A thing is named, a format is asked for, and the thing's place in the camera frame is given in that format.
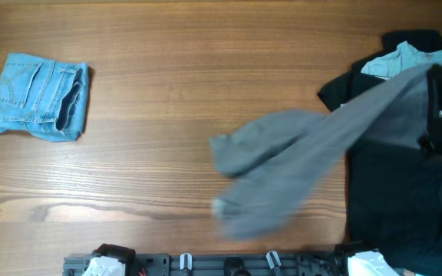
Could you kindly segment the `grey shorts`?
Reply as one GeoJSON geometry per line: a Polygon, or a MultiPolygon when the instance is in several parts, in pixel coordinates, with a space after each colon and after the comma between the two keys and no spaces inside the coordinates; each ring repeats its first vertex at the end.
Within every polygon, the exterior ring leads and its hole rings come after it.
{"type": "Polygon", "coordinates": [[[427,125],[431,68],[409,68],[329,115],[286,110],[211,138],[216,170],[234,179],[213,200],[221,232],[245,240],[282,227],[359,140],[417,147],[427,125]]]}

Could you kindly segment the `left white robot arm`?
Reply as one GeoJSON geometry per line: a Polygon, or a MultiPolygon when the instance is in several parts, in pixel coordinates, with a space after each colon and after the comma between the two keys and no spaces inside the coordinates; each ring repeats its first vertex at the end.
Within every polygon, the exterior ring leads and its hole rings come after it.
{"type": "Polygon", "coordinates": [[[137,276],[139,268],[135,250],[102,244],[93,251],[83,276],[137,276]]]}

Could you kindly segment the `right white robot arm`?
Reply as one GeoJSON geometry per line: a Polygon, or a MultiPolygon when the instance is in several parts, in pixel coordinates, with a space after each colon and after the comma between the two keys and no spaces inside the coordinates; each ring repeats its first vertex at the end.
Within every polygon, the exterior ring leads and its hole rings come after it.
{"type": "Polygon", "coordinates": [[[349,152],[349,275],[442,275],[442,66],[418,74],[349,152]]]}

